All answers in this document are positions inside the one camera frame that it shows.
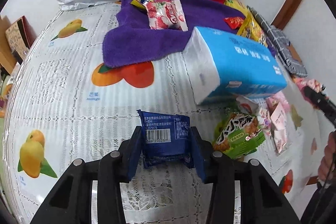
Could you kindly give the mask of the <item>person's right hand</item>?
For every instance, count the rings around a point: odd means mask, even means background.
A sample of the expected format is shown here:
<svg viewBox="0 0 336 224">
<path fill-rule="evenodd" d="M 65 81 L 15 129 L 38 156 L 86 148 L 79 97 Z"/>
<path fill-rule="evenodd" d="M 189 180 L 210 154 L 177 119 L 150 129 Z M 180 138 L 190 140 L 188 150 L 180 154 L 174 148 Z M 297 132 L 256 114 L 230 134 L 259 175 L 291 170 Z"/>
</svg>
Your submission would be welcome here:
<svg viewBox="0 0 336 224">
<path fill-rule="evenodd" d="M 327 145 L 324 149 L 324 156 L 318 168 L 318 178 L 325 182 L 330 182 L 333 179 L 335 173 L 335 132 L 329 134 Z"/>
</svg>

